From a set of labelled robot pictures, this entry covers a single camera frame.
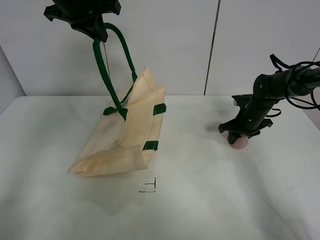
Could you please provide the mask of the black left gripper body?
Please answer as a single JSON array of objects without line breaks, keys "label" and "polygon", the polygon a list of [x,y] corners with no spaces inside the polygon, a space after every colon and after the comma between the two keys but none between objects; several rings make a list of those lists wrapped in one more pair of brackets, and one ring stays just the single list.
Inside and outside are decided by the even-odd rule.
[{"label": "black left gripper body", "polygon": [[53,21],[58,19],[67,22],[76,29],[90,31],[103,30],[103,14],[120,14],[121,4],[118,0],[55,0],[47,6],[44,16]]}]

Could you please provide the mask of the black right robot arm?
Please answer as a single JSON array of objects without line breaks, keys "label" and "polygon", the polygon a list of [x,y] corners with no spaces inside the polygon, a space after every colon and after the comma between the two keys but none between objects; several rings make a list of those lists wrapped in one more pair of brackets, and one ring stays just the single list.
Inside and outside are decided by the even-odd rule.
[{"label": "black right robot arm", "polygon": [[227,132],[228,142],[232,145],[241,137],[249,139],[257,136],[264,128],[273,125],[269,112],[281,100],[311,94],[320,86],[320,68],[293,66],[272,75],[261,74],[253,84],[252,94],[233,95],[239,112],[236,117],[218,126],[220,133]]}]

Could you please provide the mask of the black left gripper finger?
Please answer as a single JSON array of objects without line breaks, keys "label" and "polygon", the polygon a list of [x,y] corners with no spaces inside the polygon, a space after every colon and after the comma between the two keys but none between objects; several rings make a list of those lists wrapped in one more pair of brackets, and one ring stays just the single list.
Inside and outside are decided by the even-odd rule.
[{"label": "black left gripper finger", "polygon": [[93,17],[87,19],[83,23],[84,33],[92,39],[99,39],[102,42],[106,42],[108,34],[104,27],[102,17]]}]

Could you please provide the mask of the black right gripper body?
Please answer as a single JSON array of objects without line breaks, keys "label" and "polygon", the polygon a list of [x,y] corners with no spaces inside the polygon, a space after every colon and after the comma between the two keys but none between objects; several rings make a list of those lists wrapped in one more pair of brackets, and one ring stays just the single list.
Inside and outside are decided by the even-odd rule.
[{"label": "black right gripper body", "polygon": [[247,105],[240,108],[236,117],[226,123],[218,126],[220,133],[234,132],[239,134],[254,134],[266,127],[273,125],[272,120],[267,119],[266,116],[273,107],[273,101],[267,99],[260,99],[251,96]]}]

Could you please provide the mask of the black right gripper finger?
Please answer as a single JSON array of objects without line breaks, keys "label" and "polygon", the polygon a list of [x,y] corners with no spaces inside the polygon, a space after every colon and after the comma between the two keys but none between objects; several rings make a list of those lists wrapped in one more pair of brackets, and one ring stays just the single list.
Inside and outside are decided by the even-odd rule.
[{"label": "black right gripper finger", "polygon": [[242,135],[237,132],[231,132],[229,131],[227,134],[227,140],[229,144],[234,144],[238,139],[240,139]]},{"label": "black right gripper finger", "polygon": [[255,132],[255,133],[253,133],[253,134],[247,134],[246,136],[248,137],[248,139],[250,139],[250,138],[253,138],[253,137],[258,136],[258,135],[260,135],[260,134],[261,134],[261,132],[260,132],[260,131],[257,131],[257,132]]}]

